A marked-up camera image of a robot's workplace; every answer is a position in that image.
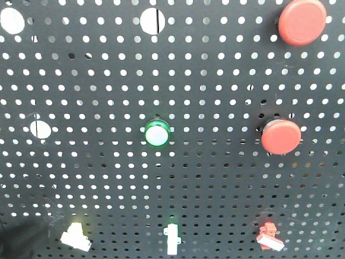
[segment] white mounting clip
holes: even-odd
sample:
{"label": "white mounting clip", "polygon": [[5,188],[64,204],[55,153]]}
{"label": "white mounting clip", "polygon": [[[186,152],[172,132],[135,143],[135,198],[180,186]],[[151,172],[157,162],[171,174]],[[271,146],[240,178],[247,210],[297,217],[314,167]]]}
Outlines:
{"label": "white mounting clip", "polygon": [[284,243],[282,240],[279,240],[273,236],[268,236],[265,234],[260,234],[257,237],[257,241],[259,244],[262,244],[266,247],[269,247],[273,250],[280,251],[281,249],[284,248]]}
{"label": "white mounting clip", "polygon": [[87,236],[84,236],[81,223],[79,222],[72,223],[67,232],[63,232],[60,240],[63,244],[85,252],[88,252],[91,247],[91,243]]}
{"label": "white mounting clip", "polygon": [[167,254],[177,255],[177,245],[181,244],[181,238],[178,237],[178,226],[176,224],[169,224],[167,228],[164,228],[163,233],[165,236],[168,236]]}

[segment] hole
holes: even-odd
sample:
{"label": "hole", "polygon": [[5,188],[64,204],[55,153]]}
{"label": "hole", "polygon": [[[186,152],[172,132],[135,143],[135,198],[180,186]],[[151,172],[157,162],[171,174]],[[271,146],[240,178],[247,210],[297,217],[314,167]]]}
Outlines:
{"label": "hole", "polygon": [[46,139],[52,133],[50,126],[41,120],[35,120],[30,124],[32,135],[39,139]]}
{"label": "hole", "polygon": [[253,91],[253,89],[254,89],[254,85],[250,84],[247,86],[248,91]]}
{"label": "hole", "polygon": [[38,42],[37,36],[36,36],[36,35],[32,35],[32,36],[31,36],[31,41],[32,41],[32,42],[35,42],[35,43]]}
{"label": "hole", "polygon": [[150,35],[156,35],[165,27],[165,17],[156,8],[146,9],[140,16],[140,26],[142,30]]}
{"label": "hole", "polygon": [[5,8],[0,14],[1,27],[9,34],[21,33],[25,27],[25,20],[20,12],[13,8]]}
{"label": "hole", "polygon": [[69,54],[68,54],[68,57],[69,57],[70,59],[75,59],[75,54],[74,54],[74,53],[69,53]]}
{"label": "hole", "polygon": [[86,54],[85,54],[85,58],[86,58],[86,59],[92,59],[92,55],[91,55],[90,53],[86,53]]}
{"label": "hole", "polygon": [[27,19],[27,23],[29,23],[30,25],[32,25],[33,22],[34,22],[34,20],[32,19],[32,17],[29,17],[29,18]]}

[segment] red mounting clip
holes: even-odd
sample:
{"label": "red mounting clip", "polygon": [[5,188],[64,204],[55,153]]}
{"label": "red mounting clip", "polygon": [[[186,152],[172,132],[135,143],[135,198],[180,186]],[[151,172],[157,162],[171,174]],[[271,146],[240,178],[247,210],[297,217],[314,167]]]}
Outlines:
{"label": "red mounting clip", "polygon": [[280,251],[284,247],[282,240],[275,238],[277,228],[274,223],[266,222],[264,226],[260,227],[260,235],[257,236],[257,242],[261,245],[262,250],[273,249]]}

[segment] red mushroom button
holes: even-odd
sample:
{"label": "red mushroom button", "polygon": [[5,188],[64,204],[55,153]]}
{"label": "red mushroom button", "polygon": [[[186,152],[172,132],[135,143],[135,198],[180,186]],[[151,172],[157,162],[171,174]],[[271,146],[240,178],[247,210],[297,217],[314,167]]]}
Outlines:
{"label": "red mushroom button", "polygon": [[320,36],[326,18],[326,8],[319,0],[294,0],[280,16],[279,34],[289,45],[307,45]]}
{"label": "red mushroom button", "polygon": [[277,119],[269,122],[261,137],[261,142],[268,152],[283,155],[294,150],[301,140],[299,126],[288,120]]}

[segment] black perforated panel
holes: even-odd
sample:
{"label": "black perforated panel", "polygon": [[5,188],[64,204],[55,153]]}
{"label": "black perforated panel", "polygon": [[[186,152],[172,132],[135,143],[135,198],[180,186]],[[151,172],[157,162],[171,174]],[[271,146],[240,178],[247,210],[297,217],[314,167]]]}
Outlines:
{"label": "black perforated panel", "polygon": [[[287,0],[155,2],[1,1],[25,19],[0,28],[4,228],[47,219],[35,258],[170,258],[168,223],[171,258],[343,258],[345,2],[322,1],[326,28],[304,47],[279,37]],[[283,156],[260,143],[275,115],[302,130]],[[172,131],[160,148],[143,138],[155,116]],[[74,221],[88,253],[59,242]],[[266,221],[283,251],[256,243]]]}

